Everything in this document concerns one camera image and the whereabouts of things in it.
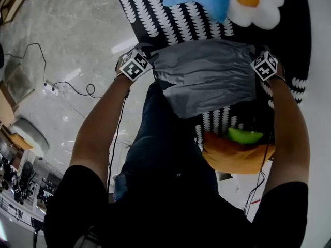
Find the gray marble floor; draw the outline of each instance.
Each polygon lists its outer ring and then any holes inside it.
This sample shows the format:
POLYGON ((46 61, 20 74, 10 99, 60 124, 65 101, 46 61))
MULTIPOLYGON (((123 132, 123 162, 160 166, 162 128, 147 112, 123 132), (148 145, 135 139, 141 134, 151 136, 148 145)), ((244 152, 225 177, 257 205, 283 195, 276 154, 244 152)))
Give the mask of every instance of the gray marble floor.
MULTIPOLYGON (((5 53, 23 55, 28 44, 38 42, 47 61, 46 80, 51 83, 73 77, 70 83, 80 92, 94 84, 95 96, 102 96, 114 80, 114 66, 120 53, 112 48, 134 38, 132 28, 118 0, 25 0, 14 21, 0 28, 5 53)), ((71 157, 77 132, 84 118, 98 101, 59 86, 59 95, 43 88, 43 60, 34 45, 23 60, 6 56, 0 78, 21 63, 23 73, 9 82, 19 99, 31 88, 36 92, 22 103, 16 116, 28 119, 45 136, 50 151, 45 159, 64 173, 71 157)), ((118 146, 132 141, 141 122, 141 111, 151 74, 132 87, 119 129, 118 146)))

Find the green pillow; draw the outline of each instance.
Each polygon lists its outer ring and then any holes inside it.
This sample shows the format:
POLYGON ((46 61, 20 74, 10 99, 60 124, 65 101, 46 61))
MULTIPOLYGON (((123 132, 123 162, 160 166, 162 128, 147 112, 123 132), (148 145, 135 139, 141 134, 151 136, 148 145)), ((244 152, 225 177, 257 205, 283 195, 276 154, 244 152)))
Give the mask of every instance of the green pillow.
POLYGON ((263 133, 229 128, 227 137, 240 144, 255 144, 263 137, 263 133))

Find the blue jeans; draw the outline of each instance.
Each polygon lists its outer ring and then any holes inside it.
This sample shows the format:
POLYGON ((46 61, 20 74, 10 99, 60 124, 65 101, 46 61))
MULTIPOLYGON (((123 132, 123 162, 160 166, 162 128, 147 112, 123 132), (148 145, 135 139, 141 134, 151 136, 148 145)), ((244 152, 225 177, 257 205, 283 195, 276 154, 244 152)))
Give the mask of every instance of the blue jeans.
POLYGON ((152 83, 137 137, 115 178, 116 200, 131 191, 149 194, 195 184, 217 192, 215 171, 202 157, 194 141, 194 126, 187 122, 174 114, 159 84, 152 83))

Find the black t-shirt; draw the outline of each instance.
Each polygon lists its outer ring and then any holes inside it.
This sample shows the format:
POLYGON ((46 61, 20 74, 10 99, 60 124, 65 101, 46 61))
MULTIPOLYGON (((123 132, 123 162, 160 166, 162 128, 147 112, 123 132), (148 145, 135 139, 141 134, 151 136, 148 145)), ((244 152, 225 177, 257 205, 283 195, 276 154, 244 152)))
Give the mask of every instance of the black t-shirt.
POLYGON ((308 187, 293 182, 269 191, 253 223, 215 191, 192 181, 151 183, 108 204, 100 178, 83 166, 66 171, 44 220, 48 248, 79 238, 102 247, 126 244, 300 247, 307 224, 308 187))

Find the black and white patterned fabric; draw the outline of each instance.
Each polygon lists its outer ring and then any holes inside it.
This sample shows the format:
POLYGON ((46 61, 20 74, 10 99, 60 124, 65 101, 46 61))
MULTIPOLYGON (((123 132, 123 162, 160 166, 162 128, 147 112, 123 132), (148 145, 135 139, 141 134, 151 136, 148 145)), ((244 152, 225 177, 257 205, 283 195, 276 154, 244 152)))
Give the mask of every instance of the black and white patterned fabric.
MULTIPOLYGON (((283 64, 287 83, 295 100, 301 103, 308 77, 311 30, 307 0, 285 0, 279 8, 280 23, 272 30, 255 25, 240 27, 226 19, 218 23, 198 3, 164 7, 163 0, 120 0, 139 42, 164 48, 189 40, 222 38, 254 45, 266 45, 283 64)), ((222 136, 228 127, 265 133, 266 143, 273 130, 273 95, 270 87, 257 79, 258 98, 192 118, 197 142, 202 146, 204 131, 222 136)))

